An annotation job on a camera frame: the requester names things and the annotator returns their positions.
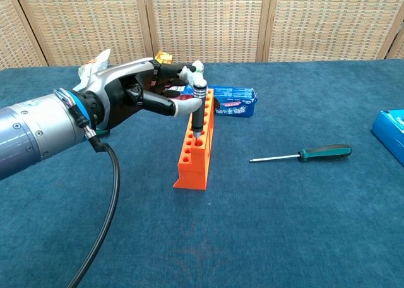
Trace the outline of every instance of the yellow object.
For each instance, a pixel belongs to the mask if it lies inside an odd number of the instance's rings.
[[[172,64],[174,59],[171,54],[168,54],[163,51],[159,51],[157,55],[155,56],[155,59],[160,63],[160,64]]]

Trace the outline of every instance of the blue box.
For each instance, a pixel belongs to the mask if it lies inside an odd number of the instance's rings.
[[[404,166],[404,109],[381,111],[371,131]]]
[[[223,86],[208,86],[214,89],[215,114],[221,116],[251,117],[257,102],[257,95],[253,88],[236,88]],[[190,97],[193,94],[191,86],[185,87],[181,97]]]

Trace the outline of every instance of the screwdriver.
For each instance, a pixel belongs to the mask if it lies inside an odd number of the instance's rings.
[[[302,149],[298,154],[284,155],[281,157],[264,157],[262,159],[252,159],[250,162],[263,162],[265,160],[291,159],[300,158],[301,161],[307,162],[310,159],[337,159],[339,157],[348,157],[352,153],[352,149],[346,144],[332,144],[323,147]]]

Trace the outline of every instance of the screwdriver handle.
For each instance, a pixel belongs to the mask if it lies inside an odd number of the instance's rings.
[[[352,149],[346,144],[332,144],[313,149],[302,149],[299,152],[300,159],[305,162],[308,159],[332,159],[338,157],[348,157]]]

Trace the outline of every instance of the wire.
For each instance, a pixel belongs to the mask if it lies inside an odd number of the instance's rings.
[[[72,107],[73,105],[76,105],[76,102],[73,100],[70,94],[64,89],[62,88],[54,89],[53,92],[68,108]]]
[[[69,92],[65,91],[65,89],[63,89],[63,88],[59,88],[59,89],[68,98],[68,100],[70,101],[71,106],[76,105],[76,102],[74,101],[73,97],[69,94]]]
[[[77,285],[80,283],[82,278],[85,276],[87,273],[87,270],[90,268],[94,258],[96,257],[99,249],[101,248],[101,245],[108,233],[109,227],[111,225],[112,219],[115,214],[115,209],[116,205],[118,202],[118,196],[119,196],[119,185],[120,185],[120,177],[121,177],[121,171],[119,169],[119,162],[118,158],[116,156],[115,151],[106,143],[103,144],[104,146],[104,151],[108,152],[112,165],[114,167],[114,187],[112,190],[112,196],[111,200],[109,203],[109,208],[107,215],[105,216],[104,224],[102,225],[102,228],[100,230],[100,233],[98,234],[97,239],[95,240],[92,249],[88,253],[86,259],[84,260],[83,264],[81,265],[80,269],[77,271],[76,275],[74,278],[71,280],[69,284],[69,288],[75,288]]]

